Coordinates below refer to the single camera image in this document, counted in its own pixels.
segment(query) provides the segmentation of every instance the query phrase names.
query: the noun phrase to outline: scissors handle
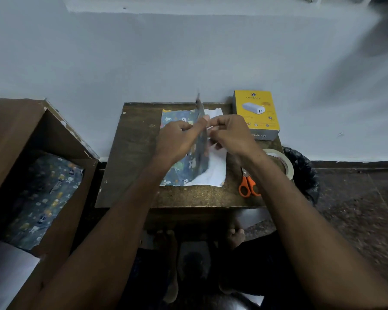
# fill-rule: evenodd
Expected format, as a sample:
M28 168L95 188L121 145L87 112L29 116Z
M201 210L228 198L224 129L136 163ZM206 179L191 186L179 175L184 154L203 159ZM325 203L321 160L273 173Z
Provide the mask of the scissors handle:
M256 182L253 181L253 179L249 176L247 177L247 181L249 183L249 186L250 186L250 189L249 191L251 192L251 194L253 196L261 196L261 194L259 194L258 192L258 189L257 189L257 185L256 185Z
M250 197L251 192L245 176L243 176L242 183L239 186L239 193L243 198Z

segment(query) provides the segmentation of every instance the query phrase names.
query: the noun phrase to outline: cardboard box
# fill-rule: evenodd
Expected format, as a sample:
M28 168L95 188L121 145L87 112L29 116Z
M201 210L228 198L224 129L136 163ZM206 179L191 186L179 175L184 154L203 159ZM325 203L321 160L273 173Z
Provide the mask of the cardboard box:
M254 139L274 140L280 131L270 91L235 90L233 112L244 117Z
M26 152L42 150L84 168L83 179L39 245L29 251L40 258L8 309L23 310L67 260L82 214L97 159L44 100L0 99L0 209L6 211L19 193L18 174L26 168Z

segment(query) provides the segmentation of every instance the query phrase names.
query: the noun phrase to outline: wooden table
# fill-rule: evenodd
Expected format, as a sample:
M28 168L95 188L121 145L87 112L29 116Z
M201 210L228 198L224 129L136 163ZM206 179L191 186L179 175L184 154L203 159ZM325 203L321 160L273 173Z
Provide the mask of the wooden table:
M162 109L175 111L194 108L194 103L125 103L95 207L111 207L146 166L155 149ZM204 108L221 108L223 114L232 113L231 103L204 103ZM258 143L262 148L283 152L279 137L274 141ZM233 156L227 154L223 187L160 187L160 194L145 227L155 229L163 225L175 228L176 225L187 224L205 226L218 221L245 228L245 225L250 224L239 223L239 217L247 213L244 211L246 209L255 209L249 213L252 221L259 222L268 215L267 209L260 197L243 198L239 195L241 179L240 166Z

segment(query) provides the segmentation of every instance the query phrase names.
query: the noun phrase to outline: white wall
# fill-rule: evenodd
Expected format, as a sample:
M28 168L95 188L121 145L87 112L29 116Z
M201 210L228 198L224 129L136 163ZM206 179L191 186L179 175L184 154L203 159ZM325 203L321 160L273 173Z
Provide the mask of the white wall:
M101 157L124 102L270 90L312 160L388 160L388 17L74 14L0 0L0 96L48 98Z

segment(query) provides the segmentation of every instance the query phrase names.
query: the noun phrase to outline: black trash bag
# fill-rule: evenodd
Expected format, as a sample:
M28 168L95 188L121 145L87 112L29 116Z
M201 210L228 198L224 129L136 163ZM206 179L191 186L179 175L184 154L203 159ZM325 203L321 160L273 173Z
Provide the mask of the black trash bag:
M311 161L302 153L292 148L283 147L283 151L285 152L285 156L292 162L293 170L295 171L293 180L296 187L310 203L315 205L318 203L320 185L317 172Z

